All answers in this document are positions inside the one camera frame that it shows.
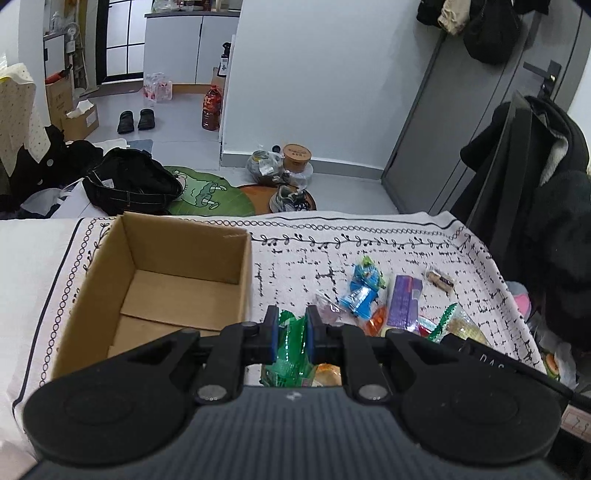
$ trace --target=beige garment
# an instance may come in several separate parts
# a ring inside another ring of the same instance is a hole
[[[437,19],[451,35],[459,35],[470,20],[470,0],[446,0]]]
[[[8,176],[24,146],[37,163],[50,147],[34,105],[35,83],[22,63],[0,70],[0,161]]]

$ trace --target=door handle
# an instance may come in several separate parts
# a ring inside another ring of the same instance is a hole
[[[529,70],[531,73],[539,75],[544,79],[540,87],[538,97],[550,98],[550,96],[554,92],[556,80],[558,79],[558,75],[560,75],[562,65],[560,63],[555,62],[554,60],[550,60],[550,66],[548,66],[548,70],[542,70],[541,68],[536,67],[535,65],[532,65],[531,63],[527,62],[524,62],[523,68]]]

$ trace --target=slipper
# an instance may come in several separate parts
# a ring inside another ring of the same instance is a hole
[[[151,130],[155,126],[154,111],[151,108],[144,108],[139,113],[138,130]]]
[[[126,110],[119,116],[119,126],[117,127],[117,133],[130,134],[134,131],[134,114],[129,110]]]

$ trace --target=white tablecloth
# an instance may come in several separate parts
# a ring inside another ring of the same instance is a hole
[[[460,301],[495,349],[544,371],[488,251],[448,213],[188,219],[251,232],[254,320],[263,318],[269,304],[303,314],[317,289],[336,299],[347,292],[352,265],[364,254],[384,274],[421,276],[427,264],[435,264],[457,277],[457,298],[424,282],[423,316],[436,321],[449,303]],[[18,427],[22,406],[51,377],[73,297],[110,223],[108,218],[0,222],[0,439],[26,445]],[[257,375],[254,369],[248,381],[256,382]]]

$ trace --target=plastic bag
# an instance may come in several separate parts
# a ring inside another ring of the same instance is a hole
[[[342,384],[340,367],[331,364],[320,364],[316,367],[312,387],[340,387]]]
[[[378,297],[380,289],[386,287],[386,282],[367,255],[355,265],[353,279],[349,285],[350,293],[339,300],[339,304],[347,307],[353,315],[369,320],[372,316],[371,303]]]
[[[318,314],[323,323],[332,325],[334,322],[337,322],[343,314],[343,309],[331,301],[326,293],[321,292],[320,290],[316,291],[315,303],[316,308],[318,309]]]
[[[312,178],[312,174],[314,173],[314,168],[308,162],[304,171],[296,173],[290,170],[284,170],[283,172],[283,180],[284,182],[288,183],[296,187],[298,190],[304,190],[308,187],[310,183],[310,179]]]
[[[164,73],[144,75],[144,103],[154,106],[156,103],[173,99],[173,83]]]
[[[439,343],[448,333],[452,333],[462,340],[471,338],[483,345],[491,345],[478,328],[478,325],[472,321],[459,303],[452,303],[445,309],[439,324],[427,338]]]
[[[261,368],[261,384],[266,387],[309,387],[316,369],[306,351],[306,317],[288,310],[279,315],[277,360]]]
[[[246,161],[246,169],[261,185],[274,186],[282,183],[283,158],[262,148],[256,150]]]
[[[177,9],[175,0],[154,0],[152,5],[152,13],[159,14],[162,12],[171,12]]]

